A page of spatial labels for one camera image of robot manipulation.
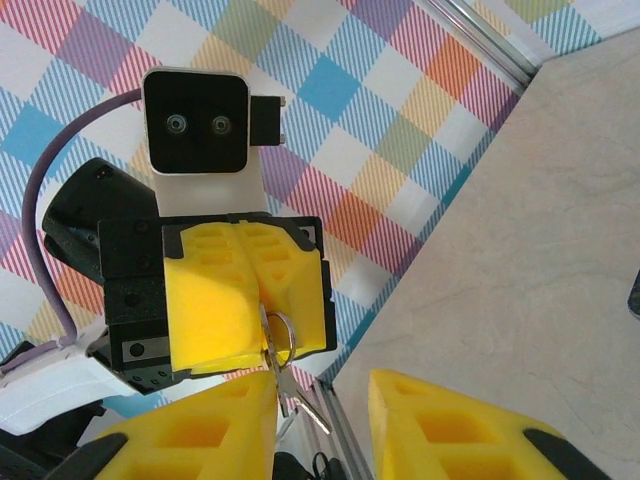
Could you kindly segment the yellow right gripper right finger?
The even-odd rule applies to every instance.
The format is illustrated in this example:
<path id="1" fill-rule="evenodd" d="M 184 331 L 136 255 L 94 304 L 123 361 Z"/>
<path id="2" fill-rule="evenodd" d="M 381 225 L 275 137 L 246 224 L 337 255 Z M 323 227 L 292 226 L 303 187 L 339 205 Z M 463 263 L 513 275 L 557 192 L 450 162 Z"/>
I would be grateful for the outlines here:
<path id="1" fill-rule="evenodd" d="M 551 426 L 393 370 L 368 409 L 377 480 L 603 480 Z"/>

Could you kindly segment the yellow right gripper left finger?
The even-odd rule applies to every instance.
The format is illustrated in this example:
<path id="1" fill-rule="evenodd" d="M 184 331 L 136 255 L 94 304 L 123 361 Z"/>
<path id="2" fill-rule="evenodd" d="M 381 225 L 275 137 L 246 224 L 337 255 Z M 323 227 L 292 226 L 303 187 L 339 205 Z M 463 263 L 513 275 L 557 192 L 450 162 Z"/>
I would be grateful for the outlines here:
<path id="1" fill-rule="evenodd" d="M 256 372 L 117 424 L 63 462 L 63 480 L 271 480 L 272 374 Z"/>

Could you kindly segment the aluminium side rail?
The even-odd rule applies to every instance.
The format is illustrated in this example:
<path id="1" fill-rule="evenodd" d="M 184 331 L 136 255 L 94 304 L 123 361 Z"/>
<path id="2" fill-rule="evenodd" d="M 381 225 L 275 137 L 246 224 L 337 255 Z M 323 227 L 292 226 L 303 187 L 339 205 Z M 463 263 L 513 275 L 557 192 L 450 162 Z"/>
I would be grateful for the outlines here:
<path id="1" fill-rule="evenodd" d="M 315 480 L 374 480 L 351 424 L 333 386 L 315 381 L 308 392 L 312 404 L 331 427 L 326 434 L 311 418 L 304 418 L 308 464 Z"/>

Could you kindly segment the aluminium corner post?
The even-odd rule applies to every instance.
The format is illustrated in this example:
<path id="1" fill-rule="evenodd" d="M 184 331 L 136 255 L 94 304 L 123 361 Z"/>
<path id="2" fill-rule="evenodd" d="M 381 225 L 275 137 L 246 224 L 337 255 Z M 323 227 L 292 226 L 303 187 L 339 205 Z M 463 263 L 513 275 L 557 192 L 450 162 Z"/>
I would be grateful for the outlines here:
<path id="1" fill-rule="evenodd" d="M 426 0 L 426 2 L 489 57 L 519 87 L 527 87 L 534 79 L 539 68 L 464 0 Z"/>

